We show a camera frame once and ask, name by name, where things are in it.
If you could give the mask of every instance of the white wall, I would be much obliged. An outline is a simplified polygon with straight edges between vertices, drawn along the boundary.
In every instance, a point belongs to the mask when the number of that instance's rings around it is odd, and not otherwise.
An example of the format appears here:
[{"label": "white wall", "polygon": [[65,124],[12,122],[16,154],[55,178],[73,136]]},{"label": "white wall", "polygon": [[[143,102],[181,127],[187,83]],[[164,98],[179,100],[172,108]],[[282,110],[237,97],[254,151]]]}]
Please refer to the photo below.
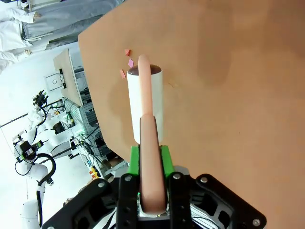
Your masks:
[{"label": "white wall", "polygon": [[[32,97],[45,88],[44,76],[55,73],[53,58],[69,48],[74,66],[81,66],[78,43],[65,45],[49,51],[34,54],[25,61],[10,66],[0,77],[0,125],[28,112]],[[61,93],[49,94],[51,103],[61,98]],[[35,198],[34,183],[17,175],[14,169],[16,159],[12,155],[12,137],[23,129],[24,118],[0,130],[0,222],[1,228],[21,229],[20,206],[28,198]],[[87,167],[80,157],[56,160],[57,169],[53,176],[54,185],[46,188],[43,203],[44,222],[54,215],[67,198],[77,194],[90,180]]]},{"label": "white wall", "polygon": [[[0,77],[0,124],[26,114],[32,105],[32,98],[46,89],[44,76],[56,73],[53,59],[69,48],[73,65],[82,65],[78,42],[52,50],[34,53],[24,61],[5,69]],[[62,97],[57,91],[48,94],[48,103]]]}]

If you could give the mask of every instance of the brown table surface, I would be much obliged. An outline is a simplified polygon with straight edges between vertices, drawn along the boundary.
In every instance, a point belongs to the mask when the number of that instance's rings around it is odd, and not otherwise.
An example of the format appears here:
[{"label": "brown table surface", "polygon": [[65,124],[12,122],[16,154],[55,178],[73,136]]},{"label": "brown table surface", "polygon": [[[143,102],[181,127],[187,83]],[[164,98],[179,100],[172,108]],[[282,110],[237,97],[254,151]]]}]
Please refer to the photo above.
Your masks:
[{"label": "brown table surface", "polygon": [[210,173],[267,217],[304,228],[305,2],[128,0],[79,36],[106,144],[129,160],[124,49],[163,69],[175,165]]}]

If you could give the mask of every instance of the small red piece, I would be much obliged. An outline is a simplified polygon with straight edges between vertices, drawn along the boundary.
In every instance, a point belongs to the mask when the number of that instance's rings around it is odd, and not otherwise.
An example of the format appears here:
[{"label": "small red piece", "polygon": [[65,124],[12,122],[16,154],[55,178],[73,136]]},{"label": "small red piece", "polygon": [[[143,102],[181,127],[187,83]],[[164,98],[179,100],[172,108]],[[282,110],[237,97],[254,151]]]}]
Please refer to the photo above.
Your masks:
[{"label": "small red piece", "polygon": [[125,56],[129,56],[130,54],[130,49],[125,49]]}]

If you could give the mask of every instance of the metal rack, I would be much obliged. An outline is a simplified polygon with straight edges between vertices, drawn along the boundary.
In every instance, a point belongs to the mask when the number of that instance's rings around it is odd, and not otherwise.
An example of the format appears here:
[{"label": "metal rack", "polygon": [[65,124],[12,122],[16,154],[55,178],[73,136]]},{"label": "metal rack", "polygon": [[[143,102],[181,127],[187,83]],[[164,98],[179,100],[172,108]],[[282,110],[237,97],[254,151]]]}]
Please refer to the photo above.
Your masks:
[{"label": "metal rack", "polygon": [[[80,124],[83,127],[85,134],[89,135],[98,126],[98,121],[93,104],[91,102],[89,90],[82,91],[81,98],[84,103],[83,107],[78,106],[77,104],[65,97],[63,98],[63,101],[66,107],[66,111],[71,113],[75,124]],[[102,140],[104,140],[100,128],[94,131],[92,137],[94,139],[101,138]],[[88,156],[91,158],[93,163],[97,162],[95,166],[103,177],[109,175],[111,172],[115,171],[118,168],[128,166],[127,162],[125,161],[117,164],[114,167],[109,167],[107,163],[104,163],[104,161],[107,160],[106,155],[111,152],[111,150],[106,146],[106,144],[98,148],[96,142],[93,141],[90,149],[93,155]]]}]

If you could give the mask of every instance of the white lab coat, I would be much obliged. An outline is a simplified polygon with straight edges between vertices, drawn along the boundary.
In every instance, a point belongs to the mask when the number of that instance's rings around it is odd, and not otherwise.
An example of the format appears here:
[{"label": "white lab coat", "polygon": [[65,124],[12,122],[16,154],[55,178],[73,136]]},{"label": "white lab coat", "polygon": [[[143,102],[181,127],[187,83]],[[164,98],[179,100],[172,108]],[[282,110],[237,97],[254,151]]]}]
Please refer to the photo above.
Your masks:
[{"label": "white lab coat", "polygon": [[0,74],[6,67],[27,57],[24,53],[14,55],[10,51],[31,46],[21,38],[21,22],[33,23],[34,14],[13,8],[0,12]]},{"label": "white lab coat", "polygon": [[31,44],[21,38],[22,23],[33,23],[35,12],[9,8],[0,13],[0,52],[30,47]]}]

